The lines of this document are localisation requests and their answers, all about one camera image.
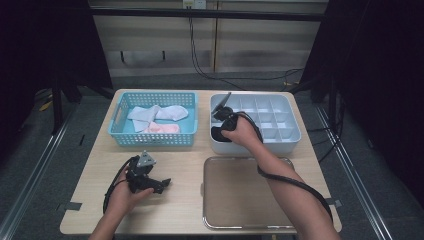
gray floor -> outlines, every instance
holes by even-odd
[[[222,90],[261,90],[281,91],[299,80],[301,72],[287,79],[264,80],[283,76],[284,72],[239,72],[222,73],[220,78],[205,79],[198,74],[158,74],[149,76],[116,76],[115,89],[222,89]],[[60,233],[59,226],[63,211],[58,206],[69,202],[78,182],[85,161],[94,144],[100,124],[110,105],[110,100],[98,96],[89,89],[82,88],[84,97],[80,104],[70,104],[64,100],[65,113],[73,112],[67,129],[58,148],[54,151],[46,172],[40,176],[40,184],[30,196],[22,218],[17,220],[13,239],[86,239],[87,236],[66,236]],[[28,177],[37,165],[45,146],[51,139],[52,108],[39,112],[46,93],[36,98],[36,106],[26,121],[14,148],[10,149],[8,162],[0,169],[0,221],[8,216],[21,190],[27,185]],[[327,100],[314,104],[309,92],[295,95],[306,128],[317,129],[323,125],[316,107],[327,108]],[[331,148],[325,131],[310,131],[309,137],[317,158],[321,159]],[[402,183],[390,172],[379,152],[371,149],[367,136],[360,126],[346,113],[344,118],[342,143],[359,173],[360,178],[383,217],[392,239],[424,239],[424,212]],[[332,151],[321,163],[324,176],[333,198],[340,200],[337,209],[341,218],[343,239],[379,239],[352,187],[338,155]],[[291,236],[277,236],[278,239],[292,239]],[[170,236],[118,236],[118,239],[170,239]]]

table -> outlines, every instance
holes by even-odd
[[[197,90],[199,125],[191,147],[120,147],[108,134],[109,121],[118,97],[124,91],[141,89],[121,89],[115,93],[105,120],[100,128],[86,166],[81,174],[71,202],[82,203],[80,210],[68,210],[62,220],[60,230],[64,234],[91,234],[102,216],[104,194],[118,169],[130,157],[147,150],[157,161],[149,174],[153,179],[172,178],[172,184],[163,194],[154,194],[135,207],[121,222],[116,233],[166,235],[166,234],[293,234],[294,229],[281,230],[226,230],[213,231],[202,222],[203,164],[208,157],[217,156],[212,151],[209,139],[210,97],[225,91]],[[270,92],[237,92],[234,94],[269,94]],[[286,96],[293,108],[294,115],[302,133],[294,151],[287,154],[300,176],[324,198],[330,198],[324,176],[313,151],[302,117],[293,95],[290,93],[272,93]],[[331,206],[334,226],[342,228],[334,206]]]

white organizer tray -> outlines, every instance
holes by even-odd
[[[226,94],[211,97],[210,111],[214,109]],[[293,151],[301,138],[299,126],[294,117],[289,100],[278,94],[232,94],[226,105],[234,112],[244,111],[259,127],[265,146],[274,154]],[[210,114],[210,127],[220,127],[222,122]],[[212,149],[217,154],[245,155],[249,152],[232,142],[218,142],[212,138]]]

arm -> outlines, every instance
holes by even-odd
[[[122,219],[139,203],[153,193],[153,188],[146,189],[136,194],[132,193],[125,181],[124,169],[117,181],[117,185],[109,199],[109,205],[105,214],[100,219],[96,228],[90,236],[90,240],[112,239],[113,234],[121,223]]]
[[[262,144],[246,119],[239,117],[236,130],[223,130],[222,135],[249,150],[263,171],[304,182],[286,162],[278,159]],[[291,184],[267,181],[300,239],[340,239],[328,213],[312,194]]]

wire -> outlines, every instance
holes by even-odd
[[[270,77],[270,78],[248,78],[248,77],[227,77],[227,78],[220,78],[220,77],[213,77],[213,76],[209,76],[208,74],[206,74],[205,72],[203,72],[203,70],[200,67],[199,64],[199,60],[197,58],[197,53],[196,53],[196,44],[194,42],[194,27],[193,27],[193,19],[190,17],[189,18],[189,24],[190,24],[190,43],[191,43],[191,60],[194,66],[194,69],[196,70],[196,72],[209,80],[219,80],[225,83],[228,83],[238,89],[241,89],[243,91],[247,91],[247,89],[244,89],[234,83],[229,82],[228,80],[260,80],[260,81],[270,81],[270,80],[278,80],[278,79],[285,79],[284,81],[284,88],[281,91],[284,91],[284,89],[287,87],[288,85],[288,80],[287,77],[290,75],[295,74],[296,72],[299,72],[301,70],[304,70],[304,68],[299,68],[299,69],[290,69],[287,70],[284,75],[282,76],[277,76],[277,77]]]
[[[323,144],[323,143],[326,143],[326,142],[328,142],[328,141],[330,141],[330,139],[325,139],[325,140],[322,140],[322,141],[319,141],[319,142],[316,142],[316,143],[314,143],[314,144],[312,144],[312,146],[316,146],[316,145],[319,145],[319,144]]]
[[[110,196],[112,195],[112,192],[113,192],[113,190],[115,189],[116,185],[118,185],[119,183],[121,183],[121,182],[123,182],[123,181],[126,181],[126,179],[125,179],[125,180],[122,180],[122,181],[116,182],[116,181],[118,180],[118,177],[119,177],[119,175],[121,174],[121,172],[122,172],[122,171],[124,170],[124,168],[128,165],[128,163],[129,163],[130,161],[132,161],[132,159],[133,159],[133,158],[130,158],[130,159],[128,159],[127,161],[125,161],[124,165],[122,165],[122,167],[119,169],[118,173],[117,173],[117,174],[115,175],[115,177],[113,178],[113,181],[112,181],[112,183],[110,184],[110,186],[109,186],[109,188],[108,188],[108,190],[107,190],[107,192],[106,192],[106,194],[105,194],[105,199],[104,199],[104,201],[103,201],[103,214],[106,212],[106,209],[107,209],[107,207],[108,207],[108,205],[109,205],[109,199],[110,199]]]
[[[255,121],[253,121],[253,119],[249,116],[249,114],[245,113],[245,112],[237,112],[237,116],[239,117],[243,117],[244,119],[246,119],[250,125],[252,125],[253,129],[256,132],[256,135],[258,136],[259,140],[261,142],[264,142],[264,139],[262,137],[261,131],[259,130],[259,128],[256,126]]]
[[[318,201],[321,203],[321,205],[324,207],[324,209],[327,211],[328,215],[330,216],[331,221],[333,222],[333,214],[331,213],[330,206],[328,205],[327,201],[325,201],[325,199],[321,195],[321,193],[319,193],[317,190],[315,190],[314,188],[312,188],[311,186],[309,186],[306,183],[299,182],[296,179],[289,178],[289,177],[286,177],[286,176],[280,176],[280,175],[274,175],[274,174],[266,173],[259,166],[257,167],[257,170],[258,170],[258,173],[261,176],[263,176],[264,178],[289,183],[289,184],[292,184],[296,187],[302,188],[303,190],[311,193],[315,198],[318,199]]]
[[[338,130],[338,135],[337,135],[337,139],[336,139],[336,141],[333,143],[333,146],[331,146],[330,147],[330,149],[327,151],[327,153],[326,154],[324,154],[324,156],[322,156],[319,160],[318,160],[318,162],[319,163],[322,163],[323,161],[324,161],[324,159],[328,156],[328,155],[330,155],[330,153],[333,151],[333,149],[339,144],[339,142],[341,141],[341,137],[342,137],[342,133],[343,133],[343,120],[344,120],[344,113],[345,113],[345,110],[346,110],[346,103],[343,101],[343,100],[341,100],[341,102],[340,102],[340,106],[339,106],[339,114],[338,114],[338,120],[339,120],[339,122],[338,122],[338,124],[336,124],[336,126],[337,125],[340,125],[340,127],[339,127],[339,130]]]
[[[321,132],[321,131],[325,131],[325,130],[329,130],[331,128],[327,127],[327,128],[314,128],[314,129],[306,129],[307,132]]]

